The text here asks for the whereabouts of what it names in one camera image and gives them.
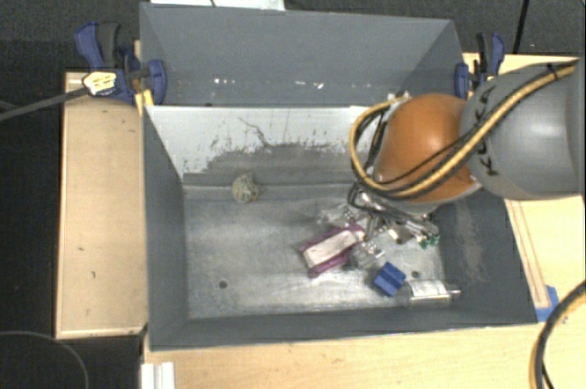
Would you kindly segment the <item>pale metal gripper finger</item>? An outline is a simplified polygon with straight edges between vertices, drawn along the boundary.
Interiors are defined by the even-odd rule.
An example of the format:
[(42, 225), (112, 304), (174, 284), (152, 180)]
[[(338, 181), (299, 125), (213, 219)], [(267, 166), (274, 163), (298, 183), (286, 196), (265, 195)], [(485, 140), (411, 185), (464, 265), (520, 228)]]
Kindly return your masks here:
[(363, 271), (379, 270), (385, 264), (385, 251), (374, 241), (361, 242), (353, 248), (353, 265)]
[(403, 225), (391, 226), (387, 234), (396, 244), (405, 244), (413, 239), (412, 232)]

